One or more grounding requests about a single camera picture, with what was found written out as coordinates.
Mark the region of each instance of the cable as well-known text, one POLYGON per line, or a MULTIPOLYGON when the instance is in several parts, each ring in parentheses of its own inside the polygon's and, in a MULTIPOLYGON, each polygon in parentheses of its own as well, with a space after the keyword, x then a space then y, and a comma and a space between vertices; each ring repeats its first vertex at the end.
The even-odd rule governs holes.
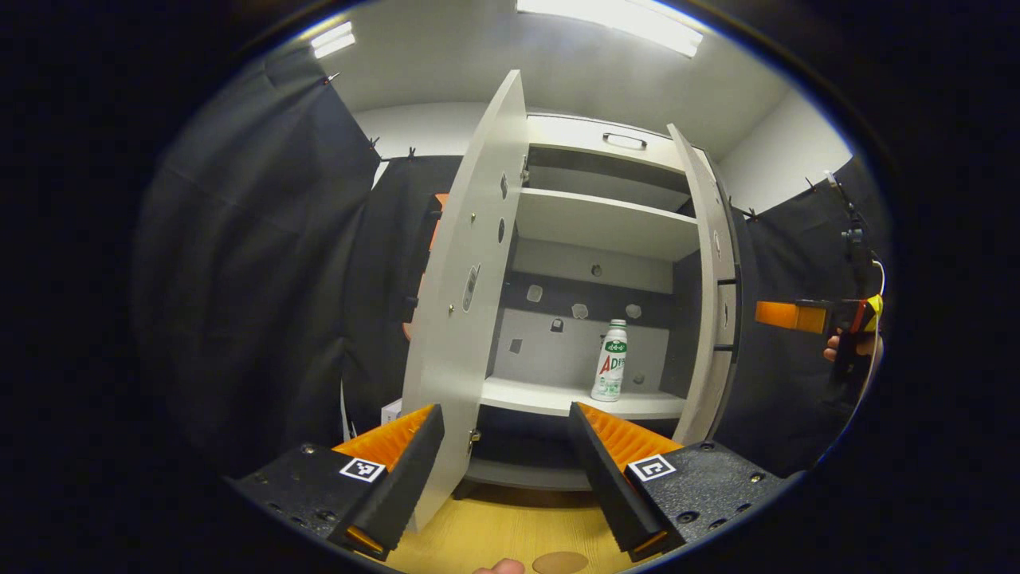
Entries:
MULTIPOLYGON (((882 271, 882 284, 878 290, 878 297, 885 296, 885 266, 878 259, 871 259, 871 265, 876 266, 882 271)), ((864 379, 864 388, 861 389, 861 398, 857 400, 857 407, 854 408, 854 414, 850 416, 853 420, 854 415, 857 414, 858 407, 861 406, 861 402, 864 401, 864 394, 868 393, 868 387, 871 386, 871 377, 875 374, 875 365, 879 362, 878 357, 878 346, 881 344, 881 336, 878 334, 878 323, 875 322, 875 346, 871 349, 871 365, 868 366, 868 376, 864 379)))
MULTIPOLYGON (((882 284, 881 284, 881 289, 879 289, 879 291, 878 291, 878 295, 880 297, 884 297, 884 295, 885 295, 885 267, 882 265, 882 262, 879 261, 877 258, 871 259, 871 265, 872 266, 877 266, 882 271, 882 284)), ((880 359, 881 359, 881 358, 878 357, 878 349, 880 347, 882 338, 878 334, 878 328, 877 327, 878 326, 876 324, 875 325, 875 346, 871 349, 871 364, 868 366, 868 375, 864 379, 864 387, 861 388, 861 397, 858 398, 857 405, 854 406, 854 412, 850 414, 850 419, 847 420, 847 424, 844 427, 844 429, 839 432, 839 436, 837 436, 836 439, 833 440, 832 443, 828 446, 828 449, 826 449, 825 452, 822 453, 821 457, 818 457, 818 460, 815 461, 815 463, 814 463, 814 465, 812 465, 812 467, 817 466, 823 460, 825 460, 826 458, 828 458, 829 453, 831 453, 832 450, 835 448, 835 446, 837 443, 839 443, 839 441, 843 440, 844 436, 846 436, 846 434, 847 434, 847 429, 849 429, 850 426, 854 424, 854 418, 857 417, 857 411, 861 408, 861 404, 864 403, 865 396, 868 394, 869 390, 871 390, 871 377, 875 374, 875 366, 880 362, 880 359)))
POLYGON ((861 220, 865 230, 867 230, 868 234, 871 234, 871 225, 868 224, 868 220, 864 218, 864 213, 861 213, 861 210, 857 208, 857 204, 850 200, 850 196, 847 195, 847 190, 843 188, 843 184, 839 182, 839 179, 835 178, 832 171, 829 171, 828 169, 824 169, 822 172, 825 173, 825 178, 828 179, 829 186, 835 188, 835 190, 839 193, 839 198, 843 199, 840 207, 847 211, 847 216, 852 216, 852 214, 857 215, 857 218, 861 220))
POLYGON ((878 260, 878 257, 871 258, 871 266, 876 266, 882 271, 882 285, 878 289, 878 295, 880 297, 885 296, 885 267, 882 266, 882 262, 878 260))

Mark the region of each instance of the drawer handle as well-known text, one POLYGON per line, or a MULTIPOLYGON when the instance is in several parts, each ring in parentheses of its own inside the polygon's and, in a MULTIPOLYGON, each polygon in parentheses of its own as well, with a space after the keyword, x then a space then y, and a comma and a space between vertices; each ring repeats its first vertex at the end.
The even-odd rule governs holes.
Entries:
POLYGON ((605 134, 602 134, 602 141, 604 141, 606 143, 609 143, 609 136, 616 136, 617 138, 626 138, 628 140, 634 140, 634 141, 641 142, 641 148, 642 149, 645 149, 645 148, 648 147, 648 142, 645 141, 645 140, 643 140, 643 139, 635 138, 633 136, 624 136, 623 134, 614 134, 612 132, 606 132, 605 134))

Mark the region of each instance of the plastic bottle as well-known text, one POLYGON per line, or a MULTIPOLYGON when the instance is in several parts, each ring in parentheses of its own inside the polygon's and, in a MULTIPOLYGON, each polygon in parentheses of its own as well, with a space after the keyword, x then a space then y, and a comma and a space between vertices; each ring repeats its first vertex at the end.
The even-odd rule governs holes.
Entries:
POLYGON ((614 319, 609 322, 609 332, 601 350, 592 399, 610 403, 620 398, 620 385, 623 384, 623 364, 627 357, 626 321, 614 319))

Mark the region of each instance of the cabinet shelf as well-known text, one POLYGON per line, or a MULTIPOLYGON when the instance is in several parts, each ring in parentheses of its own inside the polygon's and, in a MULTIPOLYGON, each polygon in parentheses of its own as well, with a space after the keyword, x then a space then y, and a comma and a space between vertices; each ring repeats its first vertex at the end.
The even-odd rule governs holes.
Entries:
POLYGON ((481 405, 511 411, 566 417, 574 402, 629 420, 675 419, 685 403, 666 393, 623 394, 615 403, 603 403, 592 399, 588 389, 551 387, 497 377, 489 377, 481 385, 481 405))
POLYGON ((531 146, 618 157, 683 172, 676 144, 666 136, 589 118, 546 114, 528 115, 527 132, 531 146))
POLYGON ((534 488, 539 490, 591 490, 588 477, 581 469, 551 469, 511 465, 472 457, 464 478, 484 484, 534 488))
POLYGON ((614 199, 525 188, 517 204, 521 238, 676 261, 699 248, 698 221, 614 199))

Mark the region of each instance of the small white box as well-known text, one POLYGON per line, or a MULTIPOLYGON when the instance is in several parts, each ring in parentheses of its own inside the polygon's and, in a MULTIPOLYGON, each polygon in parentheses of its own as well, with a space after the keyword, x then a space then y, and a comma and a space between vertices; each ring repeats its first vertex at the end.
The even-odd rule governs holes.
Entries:
POLYGON ((382 408, 382 422, 380 424, 392 423, 400 418, 401 402, 403 401, 403 399, 398 399, 382 408))

